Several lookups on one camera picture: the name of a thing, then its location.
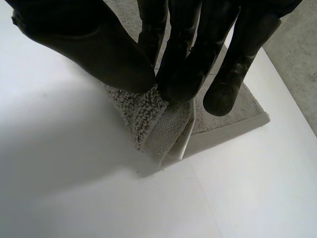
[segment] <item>folded towel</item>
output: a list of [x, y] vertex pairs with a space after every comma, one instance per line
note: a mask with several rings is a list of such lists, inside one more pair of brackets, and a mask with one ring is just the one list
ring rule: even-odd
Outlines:
[[[136, 0], [106, 1], [118, 15], [134, 40], [141, 31]], [[166, 27], [169, 36], [170, 25]], [[163, 49], [158, 58], [159, 68]], [[135, 146], [146, 152], [159, 167], [177, 162], [184, 156], [211, 148], [269, 122], [245, 85], [242, 85], [233, 110], [224, 117], [208, 114], [203, 107], [204, 95], [211, 85], [226, 53], [223, 47], [213, 69], [194, 100], [185, 104], [168, 105], [157, 90], [157, 85], [145, 94], [133, 94], [105, 86], [113, 104], [121, 112], [131, 131]]]

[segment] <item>gloved hand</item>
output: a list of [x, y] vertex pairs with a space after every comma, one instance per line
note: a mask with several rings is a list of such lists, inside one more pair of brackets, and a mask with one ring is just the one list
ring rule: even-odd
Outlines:
[[146, 55], [102, 0], [6, 0], [27, 37], [68, 57], [101, 82], [145, 93], [155, 82]]
[[[168, 5], [172, 28], [156, 81], [166, 100], [187, 102], [198, 93], [238, 17], [226, 57], [204, 98], [207, 112], [224, 116], [231, 111], [257, 52], [279, 27], [279, 17], [300, 1], [138, 0], [143, 24], [138, 44], [154, 67]], [[191, 49], [199, 14], [197, 38]]]

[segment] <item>concrete floor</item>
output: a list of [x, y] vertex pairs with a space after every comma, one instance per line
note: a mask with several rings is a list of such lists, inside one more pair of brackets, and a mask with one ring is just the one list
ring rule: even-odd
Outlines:
[[317, 135], [316, 12], [317, 1], [304, 0], [282, 18], [264, 49]]

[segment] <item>white backdrop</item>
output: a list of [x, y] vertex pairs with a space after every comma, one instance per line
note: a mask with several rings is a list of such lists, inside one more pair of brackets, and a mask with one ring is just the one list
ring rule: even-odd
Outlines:
[[154, 173], [100, 83], [10, 16], [1, 1], [0, 237], [317, 237], [317, 139], [263, 50], [246, 84], [271, 122]]

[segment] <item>towel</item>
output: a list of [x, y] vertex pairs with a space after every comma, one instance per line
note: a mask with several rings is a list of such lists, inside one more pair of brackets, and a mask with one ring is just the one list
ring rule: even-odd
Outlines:
[[[106, 0], [106, 3], [117, 14], [130, 36], [137, 41], [142, 27], [137, 1]], [[170, 25], [167, 24], [156, 72], [169, 33]], [[157, 85], [145, 94], [129, 93], [105, 85], [109, 98], [132, 133], [135, 147], [147, 153], [159, 167], [173, 164], [269, 122], [267, 114], [245, 85], [242, 85], [235, 106], [228, 115], [219, 118], [204, 110], [204, 95], [225, 53], [226, 47], [223, 47], [200, 92], [188, 103], [169, 105], [161, 98]]]

